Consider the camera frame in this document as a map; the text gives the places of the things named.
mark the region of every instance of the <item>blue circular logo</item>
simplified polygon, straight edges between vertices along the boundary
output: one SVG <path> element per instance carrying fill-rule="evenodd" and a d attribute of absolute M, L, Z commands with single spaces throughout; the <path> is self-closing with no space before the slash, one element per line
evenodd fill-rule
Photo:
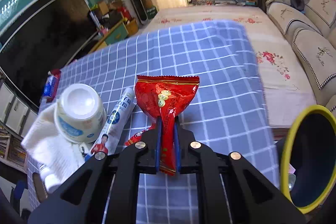
<path fill-rule="evenodd" d="M 109 116 L 109 119 L 107 120 L 107 123 L 116 124 L 120 120 L 120 114 L 117 111 L 112 111 L 111 115 Z"/>

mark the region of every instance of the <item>green drawer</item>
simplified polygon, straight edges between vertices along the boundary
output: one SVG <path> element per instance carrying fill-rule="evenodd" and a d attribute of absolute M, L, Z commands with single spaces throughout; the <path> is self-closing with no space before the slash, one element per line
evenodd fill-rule
<path fill-rule="evenodd" d="M 127 29 L 123 23 L 121 23 L 111 34 L 108 38 L 105 39 L 105 43 L 107 45 L 111 45 L 115 42 L 121 41 L 128 36 Z"/>

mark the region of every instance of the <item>flat screen tv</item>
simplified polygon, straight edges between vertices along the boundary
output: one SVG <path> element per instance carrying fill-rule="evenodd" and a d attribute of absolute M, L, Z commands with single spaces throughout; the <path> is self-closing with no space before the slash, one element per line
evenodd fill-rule
<path fill-rule="evenodd" d="M 37 107 L 48 71 L 63 68 L 95 35 L 89 10 L 85 0 L 52 0 L 28 18 L 1 49 L 1 70 Z"/>

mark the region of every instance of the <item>yellow rim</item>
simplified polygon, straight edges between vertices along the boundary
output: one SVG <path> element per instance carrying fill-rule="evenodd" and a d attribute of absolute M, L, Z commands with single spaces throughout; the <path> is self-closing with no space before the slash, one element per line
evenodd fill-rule
<path fill-rule="evenodd" d="M 300 115 L 295 119 L 294 123 L 292 124 L 290 130 L 288 131 L 288 135 L 285 140 L 285 145 L 283 146 L 282 156 L 281 156 L 281 167 L 280 167 L 280 190 L 284 194 L 286 198 L 288 198 L 291 203 L 293 203 L 289 188 L 288 188 L 288 170 L 289 170 L 289 162 L 291 159 L 292 154 L 292 147 L 295 139 L 295 135 L 297 130 L 299 129 L 299 126 L 301 125 L 301 122 L 303 119 L 313 113 L 318 113 L 323 115 L 325 118 L 328 119 L 328 121 L 331 123 L 334 132 L 336 133 L 336 119 L 332 115 L 332 113 L 326 109 L 324 106 L 320 105 L 312 105 L 310 107 L 307 107 L 304 111 L 300 113 Z M 305 207 L 297 207 L 303 214 L 309 213 L 314 208 L 316 208 L 328 195 L 330 192 L 332 186 L 334 185 L 334 181 L 336 179 L 336 168 L 334 167 L 334 170 L 332 172 L 331 178 L 322 192 L 322 194 L 311 204 L 305 206 Z"/>

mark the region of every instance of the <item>red bag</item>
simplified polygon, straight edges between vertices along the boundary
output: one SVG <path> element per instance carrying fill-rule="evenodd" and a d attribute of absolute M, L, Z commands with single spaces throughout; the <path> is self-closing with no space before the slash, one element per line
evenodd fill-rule
<path fill-rule="evenodd" d="M 198 89 L 198 76 L 143 76 L 137 75 L 135 95 L 138 106 L 152 120 L 155 126 L 156 118 L 162 118 L 162 142 L 160 170 L 175 174 L 175 153 L 173 149 L 174 122 L 192 101 Z M 130 145 L 139 141 L 137 133 L 125 144 Z"/>

